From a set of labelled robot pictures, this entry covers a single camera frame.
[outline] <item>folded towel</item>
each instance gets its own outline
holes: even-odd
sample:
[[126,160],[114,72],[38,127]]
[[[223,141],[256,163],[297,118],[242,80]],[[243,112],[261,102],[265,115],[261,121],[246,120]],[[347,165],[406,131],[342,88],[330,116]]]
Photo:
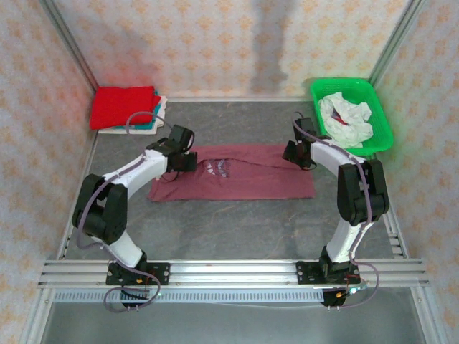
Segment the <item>folded towel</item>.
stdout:
[[[153,86],[146,87],[99,87],[91,110],[90,128],[99,130],[125,125],[129,116],[138,111],[153,111],[161,100],[154,94]],[[151,122],[150,115],[139,115],[131,124]]]

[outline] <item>gray floor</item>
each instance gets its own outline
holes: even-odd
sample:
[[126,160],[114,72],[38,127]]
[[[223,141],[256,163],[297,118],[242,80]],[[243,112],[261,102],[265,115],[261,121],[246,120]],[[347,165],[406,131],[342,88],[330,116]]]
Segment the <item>gray floor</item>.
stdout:
[[409,289],[380,289],[371,302],[339,312],[281,306],[158,303],[113,314],[101,304],[55,304],[42,343],[425,343]]
[[[284,143],[293,139],[290,119],[305,102],[171,102],[166,119],[196,133],[195,145]],[[136,136],[140,146],[168,135]],[[139,155],[125,135],[99,135],[91,173],[113,171]],[[336,178],[313,171],[314,199],[279,201],[174,201],[153,203],[150,185],[129,202],[128,232],[149,259],[315,259],[331,239],[339,214]],[[384,222],[375,224],[357,251],[361,258],[392,256]],[[99,250],[82,252],[70,240],[67,259],[104,259]]]

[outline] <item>green basket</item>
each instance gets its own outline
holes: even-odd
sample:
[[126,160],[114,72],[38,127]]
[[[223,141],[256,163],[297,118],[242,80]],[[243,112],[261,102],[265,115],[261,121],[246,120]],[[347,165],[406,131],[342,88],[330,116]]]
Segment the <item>green basket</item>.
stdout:
[[368,104],[372,111],[368,123],[373,127],[373,136],[362,143],[362,148],[348,148],[348,152],[356,156],[370,156],[376,152],[385,151],[394,144],[394,136],[378,96],[373,86],[366,80],[351,77],[319,79],[311,85],[311,92],[321,134],[327,134],[318,105],[318,101],[323,97],[342,92],[343,98],[353,104],[361,102]]

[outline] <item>white cloth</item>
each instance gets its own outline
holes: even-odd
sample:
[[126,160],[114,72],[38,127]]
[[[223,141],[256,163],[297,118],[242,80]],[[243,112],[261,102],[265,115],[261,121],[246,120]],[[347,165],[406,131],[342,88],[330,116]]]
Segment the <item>white cloth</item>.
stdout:
[[[373,128],[367,123],[372,111],[365,102],[352,104],[343,98],[341,92],[337,92],[320,99],[318,104],[325,129],[341,147],[360,148],[363,141],[373,136]],[[333,109],[348,125],[332,117]]]

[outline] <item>mounting plate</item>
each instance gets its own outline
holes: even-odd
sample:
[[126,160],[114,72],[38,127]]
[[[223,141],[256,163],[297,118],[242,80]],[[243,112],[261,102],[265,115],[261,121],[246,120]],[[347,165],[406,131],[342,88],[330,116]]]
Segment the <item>mounting plate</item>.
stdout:
[[[156,277],[161,285],[169,284],[169,275],[171,265],[169,263],[148,262],[146,271]],[[106,285],[156,285],[152,279],[147,279],[145,276],[134,274],[122,268],[116,263],[108,265]]]
[[[359,269],[355,265],[353,267],[353,275],[360,276]],[[349,275],[333,274],[324,277],[319,262],[296,262],[296,277],[298,278],[299,285],[325,285],[331,283],[357,285],[360,283],[360,277]]]

